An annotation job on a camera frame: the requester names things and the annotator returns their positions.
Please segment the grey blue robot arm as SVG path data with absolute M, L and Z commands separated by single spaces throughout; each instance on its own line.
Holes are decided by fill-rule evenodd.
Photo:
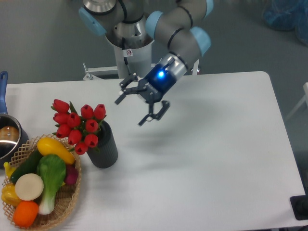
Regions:
M 146 15 L 141 0 L 85 0 L 78 14 L 85 26 L 113 45 L 120 103 L 139 95 L 149 112 L 142 123 L 160 120 L 170 103 L 163 96 L 207 52 L 209 35 L 198 23 L 213 10 L 211 0 L 179 0 L 168 13 Z

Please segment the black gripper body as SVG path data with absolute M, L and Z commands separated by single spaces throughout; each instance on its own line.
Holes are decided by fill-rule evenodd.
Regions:
M 176 78 L 167 70 L 154 68 L 138 82 L 141 91 L 138 93 L 146 103 L 157 103 L 176 83 Z

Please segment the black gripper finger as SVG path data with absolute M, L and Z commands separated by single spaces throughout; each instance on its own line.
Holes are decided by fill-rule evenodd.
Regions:
M 163 115 L 166 113 L 166 111 L 170 107 L 170 102 L 163 100 L 161 101 L 162 108 L 159 110 L 158 113 L 154 113 L 154 102 L 149 103 L 149 113 L 144 116 L 144 118 L 138 123 L 139 126 L 142 126 L 146 121 L 152 121 L 152 120 L 160 120 Z
M 139 82 L 140 78 L 137 74 L 130 74 L 124 78 L 120 83 L 121 91 L 119 97 L 115 100 L 115 104 L 119 105 L 127 95 L 139 94 L 142 91 L 146 91 L 147 87 L 138 83 L 136 87 L 128 88 L 128 85 L 132 82 Z

